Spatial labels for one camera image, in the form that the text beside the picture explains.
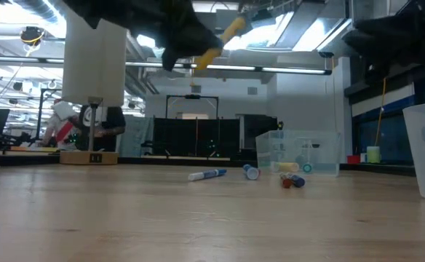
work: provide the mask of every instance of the wooden block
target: wooden block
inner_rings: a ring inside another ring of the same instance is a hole
[[[110,165],[117,164],[119,154],[114,152],[62,151],[61,164]]]

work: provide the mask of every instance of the white cylinder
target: white cylinder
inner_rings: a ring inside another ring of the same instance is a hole
[[[64,101],[102,106],[122,106],[125,84],[127,30],[101,20],[97,29],[75,12],[67,14],[63,74]]]

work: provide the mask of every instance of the person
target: person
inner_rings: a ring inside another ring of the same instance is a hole
[[[82,150],[88,149],[90,136],[90,119],[92,109],[89,106],[82,106],[80,115],[70,118],[82,132],[82,139],[86,142]],[[120,107],[99,107],[96,111],[95,139],[93,151],[115,152],[117,147],[117,135],[125,132],[125,118]]]
[[[54,100],[54,104],[57,104],[61,99]],[[42,141],[39,143],[40,146],[48,146],[51,139],[55,138],[57,147],[63,150],[75,150],[75,144],[69,142],[69,137],[78,132],[74,125],[67,119],[61,120],[59,116],[54,113],[47,122],[46,132],[44,133]]]

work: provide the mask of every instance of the black partition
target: black partition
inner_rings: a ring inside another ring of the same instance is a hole
[[[231,157],[239,150],[238,119],[155,119],[155,155]]]

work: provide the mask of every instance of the table surface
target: table surface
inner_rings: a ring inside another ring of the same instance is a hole
[[[0,262],[425,261],[415,178],[343,172],[283,189],[240,169],[0,168]]]

